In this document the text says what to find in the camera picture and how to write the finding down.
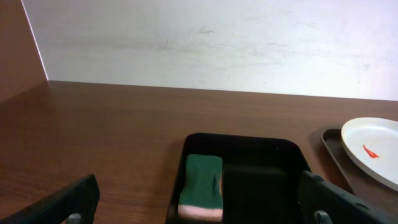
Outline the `green and pink sponge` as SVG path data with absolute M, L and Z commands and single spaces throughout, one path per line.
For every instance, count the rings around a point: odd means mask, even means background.
M 185 184 L 178 200 L 178 216 L 191 220 L 222 221 L 222 177 L 222 158 L 188 155 Z

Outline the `white plate with ketchup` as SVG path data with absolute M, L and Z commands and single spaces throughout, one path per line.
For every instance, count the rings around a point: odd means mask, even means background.
M 362 117 L 341 128 L 348 157 L 367 175 L 397 190 L 397 121 Z

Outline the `brown serving tray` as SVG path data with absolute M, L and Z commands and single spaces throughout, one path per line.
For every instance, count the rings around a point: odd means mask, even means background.
M 397 216 L 397 192 L 361 170 L 345 153 L 341 129 L 326 129 L 320 139 L 345 179 L 343 189 Z

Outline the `black plastic tray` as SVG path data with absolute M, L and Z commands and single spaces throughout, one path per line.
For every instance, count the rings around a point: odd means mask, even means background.
M 223 160 L 222 223 L 303 223 L 299 182 L 310 168 L 298 145 L 286 139 L 211 133 L 185 138 L 166 223 L 191 223 L 177 213 L 190 154 Z

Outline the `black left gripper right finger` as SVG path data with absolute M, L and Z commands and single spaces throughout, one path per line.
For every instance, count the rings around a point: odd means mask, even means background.
M 304 223 L 397 224 L 397 217 L 357 196 L 304 171 L 298 187 Z

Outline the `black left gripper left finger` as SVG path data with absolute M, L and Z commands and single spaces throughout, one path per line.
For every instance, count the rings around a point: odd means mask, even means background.
M 88 174 L 53 194 L 1 220 L 1 223 L 93 224 L 100 199 L 95 175 Z

